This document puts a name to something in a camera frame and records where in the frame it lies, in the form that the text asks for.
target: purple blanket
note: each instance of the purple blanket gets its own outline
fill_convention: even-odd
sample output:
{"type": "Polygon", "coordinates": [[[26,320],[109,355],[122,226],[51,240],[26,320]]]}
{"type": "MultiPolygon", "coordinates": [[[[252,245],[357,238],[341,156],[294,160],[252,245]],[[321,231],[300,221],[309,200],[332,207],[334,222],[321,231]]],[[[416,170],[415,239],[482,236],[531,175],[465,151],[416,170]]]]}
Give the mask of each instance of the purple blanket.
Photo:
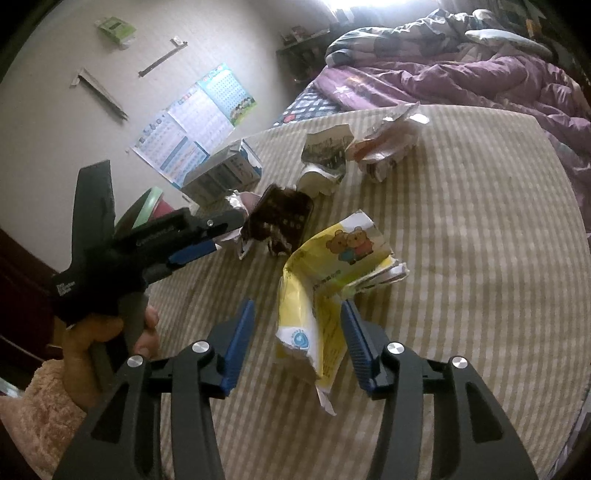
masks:
{"type": "Polygon", "coordinates": [[[546,131],[571,181],[591,236],[591,123],[580,88],[564,71],[513,50],[490,60],[454,55],[325,67],[314,84],[345,110],[407,102],[499,108],[528,113],[546,131]]]}

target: striped mattress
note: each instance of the striped mattress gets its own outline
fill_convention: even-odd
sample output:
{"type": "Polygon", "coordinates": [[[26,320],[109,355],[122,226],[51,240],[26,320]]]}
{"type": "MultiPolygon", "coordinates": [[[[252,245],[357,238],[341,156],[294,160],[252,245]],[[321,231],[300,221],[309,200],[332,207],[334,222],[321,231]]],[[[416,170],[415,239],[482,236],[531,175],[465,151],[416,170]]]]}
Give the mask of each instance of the striped mattress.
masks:
{"type": "MultiPolygon", "coordinates": [[[[249,137],[264,165],[256,192],[295,183],[306,132],[349,123],[359,136],[391,110],[339,113],[249,137]]],[[[358,209],[374,220],[411,274],[358,296],[362,316],[421,356],[467,357],[544,475],[590,374],[591,256],[572,188],[533,117],[444,105],[421,112],[431,123],[414,152],[381,184],[348,165],[339,190],[315,200],[307,237],[358,209]]],[[[320,408],[312,386],[274,365],[284,261],[264,245],[242,261],[219,251],[154,285],[162,353],[206,337],[243,298],[254,299],[254,339],[238,386],[225,401],[212,400],[226,478],[364,479],[384,404],[358,387],[348,356],[331,393],[336,417],[320,408]]],[[[171,475],[169,411],[166,397],[162,453],[171,475]]],[[[430,471],[432,437],[426,415],[421,479],[430,471]]]]}

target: pink fluffy sleeve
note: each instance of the pink fluffy sleeve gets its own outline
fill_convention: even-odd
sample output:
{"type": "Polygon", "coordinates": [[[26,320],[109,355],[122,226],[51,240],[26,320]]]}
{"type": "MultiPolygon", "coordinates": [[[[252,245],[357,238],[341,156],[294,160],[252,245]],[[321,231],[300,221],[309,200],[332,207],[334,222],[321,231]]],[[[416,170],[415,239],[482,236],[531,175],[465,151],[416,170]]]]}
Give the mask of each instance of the pink fluffy sleeve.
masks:
{"type": "Polygon", "coordinates": [[[49,360],[35,372],[22,398],[0,397],[0,419],[28,464],[51,479],[85,413],[61,381],[63,362],[49,360]]]}

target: yellow snack wrapper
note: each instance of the yellow snack wrapper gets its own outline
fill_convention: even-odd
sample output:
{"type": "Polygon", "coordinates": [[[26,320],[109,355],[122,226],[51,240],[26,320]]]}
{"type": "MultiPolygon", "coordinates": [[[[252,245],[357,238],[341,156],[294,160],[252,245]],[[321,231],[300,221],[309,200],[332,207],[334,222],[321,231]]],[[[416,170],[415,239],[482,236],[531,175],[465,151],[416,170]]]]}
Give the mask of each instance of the yellow snack wrapper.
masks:
{"type": "Polygon", "coordinates": [[[406,264],[361,210],[318,233],[283,267],[279,288],[277,359],[314,382],[320,404],[334,415],[328,393],[347,350],[340,328],[343,299],[402,280],[406,264]]]}

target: brown cartoon bear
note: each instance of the brown cartoon bear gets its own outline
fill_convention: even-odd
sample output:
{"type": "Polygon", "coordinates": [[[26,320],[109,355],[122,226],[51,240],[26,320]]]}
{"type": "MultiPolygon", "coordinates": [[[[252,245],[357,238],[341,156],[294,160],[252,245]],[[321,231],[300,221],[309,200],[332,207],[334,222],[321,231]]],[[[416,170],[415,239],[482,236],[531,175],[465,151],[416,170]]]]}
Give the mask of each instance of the brown cartoon bear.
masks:
{"type": "Polygon", "coordinates": [[[326,248],[332,253],[340,255],[347,250],[347,234],[342,230],[337,230],[335,237],[326,242],[326,248]]]}
{"type": "Polygon", "coordinates": [[[337,230],[335,237],[326,242],[326,248],[332,253],[337,254],[341,262],[347,262],[349,265],[353,265],[355,263],[355,251],[347,245],[348,236],[348,233],[337,230]]]}
{"type": "Polygon", "coordinates": [[[360,226],[356,226],[347,236],[347,247],[353,250],[357,262],[374,252],[374,243],[360,226]]]}

